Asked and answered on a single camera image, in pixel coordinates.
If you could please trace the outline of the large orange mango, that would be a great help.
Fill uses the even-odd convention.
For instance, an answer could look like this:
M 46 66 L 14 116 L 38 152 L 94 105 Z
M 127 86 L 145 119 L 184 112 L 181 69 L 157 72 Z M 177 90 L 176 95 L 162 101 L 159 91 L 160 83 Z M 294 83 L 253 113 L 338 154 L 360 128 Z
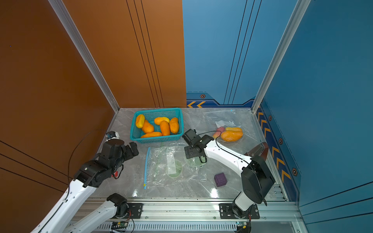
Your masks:
M 225 131 L 221 133 L 220 137 L 225 142 L 235 142 L 243 137 L 243 131 L 238 127 L 227 127 L 225 128 Z

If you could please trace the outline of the dark red box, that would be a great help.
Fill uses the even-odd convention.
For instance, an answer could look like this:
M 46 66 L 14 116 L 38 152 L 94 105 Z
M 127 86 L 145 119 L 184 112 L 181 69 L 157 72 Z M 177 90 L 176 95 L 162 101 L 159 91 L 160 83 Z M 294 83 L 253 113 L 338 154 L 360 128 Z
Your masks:
M 246 152 L 244 155 L 250 156 L 250 157 L 260 156 L 264 161 L 266 161 L 268 151 L 269 151 L 268 144 L 266 142 L 262 142 L 256 145 L 250 151 Z

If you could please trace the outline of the clear bags stack green print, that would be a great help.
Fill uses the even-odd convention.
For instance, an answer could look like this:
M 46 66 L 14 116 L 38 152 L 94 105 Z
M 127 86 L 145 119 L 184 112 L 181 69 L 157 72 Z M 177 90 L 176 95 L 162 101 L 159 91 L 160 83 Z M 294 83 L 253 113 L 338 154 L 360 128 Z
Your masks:
M 207 182 L 207 170 L 199 158 L 187 159 L 183 146 L 148 148 L 144 189 L 187 182 Z

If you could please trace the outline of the red pink mango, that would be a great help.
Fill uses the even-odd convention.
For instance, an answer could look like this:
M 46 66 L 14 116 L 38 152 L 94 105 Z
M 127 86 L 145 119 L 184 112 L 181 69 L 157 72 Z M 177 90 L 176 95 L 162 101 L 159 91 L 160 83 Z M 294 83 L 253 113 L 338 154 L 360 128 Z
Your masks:
M 221 135 L 224 131 L 225 131 L 225 128 L 224 128 L 224 127 L 219 127 L 219 128 L 215 131 L 215 133 L 214 133 L 214 135 L 213 135 L 213 138 L 214 138 L 214 139 L 217 139 L 218 137 L 220 137 L 220 135 Z

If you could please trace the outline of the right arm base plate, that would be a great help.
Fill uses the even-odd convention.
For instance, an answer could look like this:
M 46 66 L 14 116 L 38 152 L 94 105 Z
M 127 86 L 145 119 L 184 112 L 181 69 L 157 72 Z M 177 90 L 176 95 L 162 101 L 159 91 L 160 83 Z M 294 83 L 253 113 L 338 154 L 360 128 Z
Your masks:
M 251 205 L 246 211 L 239 209 L 232 203 L 219 204 L 219 213 L 221 219 L 260 219 L 257 204 Z

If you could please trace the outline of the yellow mango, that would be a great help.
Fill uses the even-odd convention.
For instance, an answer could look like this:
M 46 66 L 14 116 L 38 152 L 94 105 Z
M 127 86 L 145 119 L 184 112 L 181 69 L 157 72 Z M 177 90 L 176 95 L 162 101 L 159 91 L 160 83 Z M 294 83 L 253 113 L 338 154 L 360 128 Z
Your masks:
M 135 126 L 139 129 L 142 129 L 145 123 L 145 116 L 143 114 L 139 114 L 136 117 Z

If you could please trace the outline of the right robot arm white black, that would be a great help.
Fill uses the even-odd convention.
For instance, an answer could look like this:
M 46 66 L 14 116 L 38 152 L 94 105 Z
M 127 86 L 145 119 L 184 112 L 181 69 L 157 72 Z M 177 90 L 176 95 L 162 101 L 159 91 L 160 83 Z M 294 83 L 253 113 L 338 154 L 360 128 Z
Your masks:
M 257 205 L 267 202 L 265 197 L 275 183 L 275 179 L 266 164 L 268 144 L 262 142 L 246 154 L 235 152 L 211 136 L 199 136 L 189 129 L 182 138 L 187 143 L 184 147 L 186 159 L 198 157 L 200 162 L 216 160 L 230 168 L 241 178 L 242 191 L 233 200 L 231 210 L 222 208 L 221 218 L 259 218 Z

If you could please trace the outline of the orange mango front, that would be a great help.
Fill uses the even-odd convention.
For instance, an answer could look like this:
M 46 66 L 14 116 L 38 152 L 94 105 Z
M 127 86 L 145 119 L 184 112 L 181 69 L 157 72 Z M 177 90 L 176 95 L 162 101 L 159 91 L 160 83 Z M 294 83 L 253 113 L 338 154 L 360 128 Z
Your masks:
M 150 133 L 144 134 L 143 136 L 141 136 L 141 138 L 160 137 L 160 136 L 163 136 L 161 132 L 150 132 Z

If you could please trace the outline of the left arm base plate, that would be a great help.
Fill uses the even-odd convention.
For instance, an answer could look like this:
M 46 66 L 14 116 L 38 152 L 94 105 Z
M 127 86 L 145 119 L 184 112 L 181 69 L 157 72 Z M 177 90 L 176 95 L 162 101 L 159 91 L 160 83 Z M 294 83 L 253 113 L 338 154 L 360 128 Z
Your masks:
M 117 219 L 140 219 L 143 211 L 142 203 L 126 203 L 117 207 L 116 214 L 113 218 Z

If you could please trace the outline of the clear zip-top bag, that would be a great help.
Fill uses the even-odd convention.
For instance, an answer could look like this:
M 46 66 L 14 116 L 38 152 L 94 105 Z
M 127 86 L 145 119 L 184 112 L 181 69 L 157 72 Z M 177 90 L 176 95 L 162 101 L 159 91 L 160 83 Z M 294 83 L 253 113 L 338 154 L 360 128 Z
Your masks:
M 243 137 L 235 142 L 225 142 L 218 137 L 216 140 L 229 147 L 249 146 L 258 142 L 258 136 L 255 131 L 255 124 L 253 122 L 253 114 L 250 110 L 244 109 L 223 109 L 214 110 L 203 113 L 201 125 L 207 129 L 210 134 L 215 133 L 219 127 L 238 127 L 243 131 Z

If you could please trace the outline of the aluminium rail front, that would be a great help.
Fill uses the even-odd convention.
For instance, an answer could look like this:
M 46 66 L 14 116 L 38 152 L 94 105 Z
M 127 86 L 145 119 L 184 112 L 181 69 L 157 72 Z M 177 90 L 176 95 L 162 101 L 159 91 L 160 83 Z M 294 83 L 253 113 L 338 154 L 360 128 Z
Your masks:
M 248 219 L 221 219 L 219 204 L 229 200 L 130 200 L 129 203 L 142 203 L 142 221 L 245 221 Z M 301 221 L 302 216 L 294 202 L 267 202 L 257 204 L 258 221 L 293 222 Z

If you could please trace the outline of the teal plastic basket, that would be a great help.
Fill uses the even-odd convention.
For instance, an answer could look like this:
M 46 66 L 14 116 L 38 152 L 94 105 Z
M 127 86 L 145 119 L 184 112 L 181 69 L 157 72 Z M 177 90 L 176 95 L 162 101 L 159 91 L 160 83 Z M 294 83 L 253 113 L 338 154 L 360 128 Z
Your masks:
M 170 136 L 142 138 L 142 136 L 145 135 L 145 133 L 143 132 L 142 129 L 136 126 L 136 118 L 140 114 L 143 114 L 145 117 L 145 120 L 147 120 L 152 126 L 154 126 L 154 130 L 156 132 L 160 132 L 160 126 L 154 123 L 154 120 L 157 117 L 167 117 L 170 120 L 172 118 L 178 118 L 179 131 L 176 134 L 171 133 Z M 132 120 L 131 130 L 130 130 L 130 139 L 132 141 L 137 141 L 138 143 L 142 143 L 142 144 L 160 143 L 160 142 L 166 142 L 166 141 L 179 140 L 183 134 L 184 134 L 184 120 L 183 120 L 183 114 L 182 114 L 181 108 L 160 108 L 160 109 L 142 110 L 142 111 L 135 112 L 133 120 Z

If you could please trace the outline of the purple cube box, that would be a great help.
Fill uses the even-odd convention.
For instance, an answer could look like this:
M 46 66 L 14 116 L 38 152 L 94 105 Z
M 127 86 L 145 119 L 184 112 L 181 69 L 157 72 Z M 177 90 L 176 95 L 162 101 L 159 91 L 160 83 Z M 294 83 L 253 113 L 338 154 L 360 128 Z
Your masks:
M 219 174 L 216 174 L 216 175 L 214 175 L 214 181 L 215 181 L 216 187 L 225 186 L 227 184 L 226 175 L 223 172 L 219 173 Z

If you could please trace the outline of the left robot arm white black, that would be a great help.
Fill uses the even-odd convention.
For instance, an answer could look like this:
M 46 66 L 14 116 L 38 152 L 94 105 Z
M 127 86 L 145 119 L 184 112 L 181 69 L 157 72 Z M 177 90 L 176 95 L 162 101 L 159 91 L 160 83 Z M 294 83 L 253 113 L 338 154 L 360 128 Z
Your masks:
M 103 144 L 96 158 L 84 163 L 74 175 L 65 194 L 59 199 L 44 219 L 33 229 L 34 233 L 90 233 L 112 217 L 130 215 L 127 199 L 120 194 L 110 195 L 96 210 L 68 226 L 84 202 L 106 179 L 118 176 L 124 162 L 138 156 L 135 142 L 126 145 L 120 139 L 110 139 Z

